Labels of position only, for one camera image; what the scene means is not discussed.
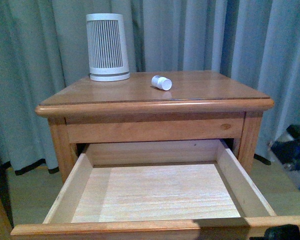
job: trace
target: table edge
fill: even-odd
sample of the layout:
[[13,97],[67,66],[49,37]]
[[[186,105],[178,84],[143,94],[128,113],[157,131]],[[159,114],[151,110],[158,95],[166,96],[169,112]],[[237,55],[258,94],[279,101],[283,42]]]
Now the table edge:
[[45,118],[95,115],[261,112],[274,106],[269,98],[195,99],[173,101],[93,102],[84,104],[38,105],[36,114]]

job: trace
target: drawer front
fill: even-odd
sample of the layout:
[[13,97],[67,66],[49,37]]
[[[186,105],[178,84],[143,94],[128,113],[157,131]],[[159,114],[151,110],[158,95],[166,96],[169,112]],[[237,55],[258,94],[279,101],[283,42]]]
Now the drawer front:
[[240,138],[244,112],[66,118],[70,143]]
[[295,224],[300,216],[225,219],[62,223],[17,225],[13,240],[249,240],[263,237],[266,229]]

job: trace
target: tabletop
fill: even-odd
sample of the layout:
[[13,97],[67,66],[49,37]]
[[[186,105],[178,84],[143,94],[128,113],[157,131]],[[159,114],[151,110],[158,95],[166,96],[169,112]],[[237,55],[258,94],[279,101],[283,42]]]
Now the tabletop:
[[[154,75],[171,79],[172,88],[164,91],[153,87]],[[222,112],[226,107],[227,112],[237,112],[264,111],[273,104],[268,95],[213,71],[137,72],[127,80],[112,82],[84,77],[43,101],[36,112],[42,117],[185,112],[186,109]]]

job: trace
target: floor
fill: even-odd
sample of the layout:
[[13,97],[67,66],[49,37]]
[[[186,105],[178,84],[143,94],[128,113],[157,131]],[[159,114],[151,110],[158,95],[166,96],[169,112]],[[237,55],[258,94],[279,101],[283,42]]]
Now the floor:
[[[43,166],[21,176],[7,172],[14,225],[42,223],[62,187],[60,173]],[[300,192],[278,163],[255,160],[250,176],[278,215],[300,215]]]

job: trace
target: drawer bottom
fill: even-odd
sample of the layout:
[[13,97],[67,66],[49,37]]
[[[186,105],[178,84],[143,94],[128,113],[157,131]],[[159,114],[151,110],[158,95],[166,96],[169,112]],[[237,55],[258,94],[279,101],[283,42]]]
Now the drawer bottom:
[[93,168],[71,222],[240,217],[217,167],[205,163]]

